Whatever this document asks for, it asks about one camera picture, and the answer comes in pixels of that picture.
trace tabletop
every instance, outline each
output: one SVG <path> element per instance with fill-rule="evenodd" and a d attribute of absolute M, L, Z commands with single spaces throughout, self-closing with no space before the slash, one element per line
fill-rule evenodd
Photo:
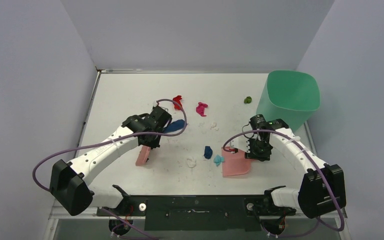
<path fill-rule="evenodd" d="M 160 148 L 153 149 L 145 166 L 135 166 L 141 147 L 113 162 L 93 181 L 93 186 L 119 185 L 131 195 L 249 195 L 285 185 L 299 189 L 303 179 L 278 152 L 270 161 L 254 161 L 248 174 L 223 177 L 222 166 L 213 158 L 221 155 L 225 141 L 242 132 L 249 118 L 256 115 L 268 74 L 264 73 L 106 73 L 101 74 L 81 146 L 106 139 L 131 115 L 149 113 L 153 102 L 181 95 L 187 115 L 185 132 L 162 137 Z M 244 104 L 247 96 L 252 102 Z M 198 102 L 208 104 L 206 117 L 196 113 Z M 162 102 L 173 121 L 183 114 L 171 102 Z M 308 130 L 303 125 L 295 132 L 310 146 Z M 204 148 L 213 150 L 204 158 Z M 187 159 L 196 161 L 190 168 Z"/>

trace screw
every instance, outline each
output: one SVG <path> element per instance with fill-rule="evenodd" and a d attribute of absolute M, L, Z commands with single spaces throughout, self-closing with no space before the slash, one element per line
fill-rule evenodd
<path fill-rule="evenodd" d="M 246 209 L 248 209 L 249 211 L 252 211 L 253 207 L 254 207 L 254 204 L 251 202 L 246 205 Z"/>
<path fill-rule="evenodd" d="M 141 212 L 145 211 L 147 209 L 147 205 L 145 203 L 141 203 L 139 204 L 139 210 Z"/>

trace gray wall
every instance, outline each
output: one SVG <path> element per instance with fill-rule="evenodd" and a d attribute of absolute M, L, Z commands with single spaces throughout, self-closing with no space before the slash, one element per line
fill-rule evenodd
<path fill-rule="evenodd" d="M 336 0 L 299 64 L 319 83 L 319 155 L 345 171 L 353 239 L 384 239 L 384 1 Z"/>
<path fill-rule="evenodd" d="M 295 69 L 333 0 L 61 0 L 99 69 Z"/>
<path fill-rule="evenodd" d="M 76 145 L 95 77 L 59 0 L 0 0 L 0 240 L 42 239 L 53 198 L 32 169 Z"/>

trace green trash can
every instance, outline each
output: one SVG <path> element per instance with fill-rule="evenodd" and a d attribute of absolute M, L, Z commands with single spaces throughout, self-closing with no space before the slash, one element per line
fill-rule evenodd
<path fill-rule="evenodd" d="M 276 70 L 268 74 L 257 107 L 266 121 L 282 119 L 295 131 L 320 107 L 320 91 L 307 73 Z"/>

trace navy blue cloth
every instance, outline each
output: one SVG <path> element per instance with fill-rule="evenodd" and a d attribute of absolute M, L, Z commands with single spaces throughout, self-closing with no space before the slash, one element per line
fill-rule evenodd
<path fill-rule="evenodd" d="M 206 159 L 210 159 L 212 155 L 213 155 L 213 150 L 211 149 L 211 147 L 210 146 L 205 146 L 204 157 Z"/>
<path fill-rule="evenodd" d="M 185 125 L 185 120 L 183 120 L 183 119 L 176 120 L 176 121 L 170 123 L 170 125 L 168 125 L 165 128 L 164 133 L 166 134 L 166 133 L 175 132 L 177 130 L 182 129 L 184 125 Z"/>

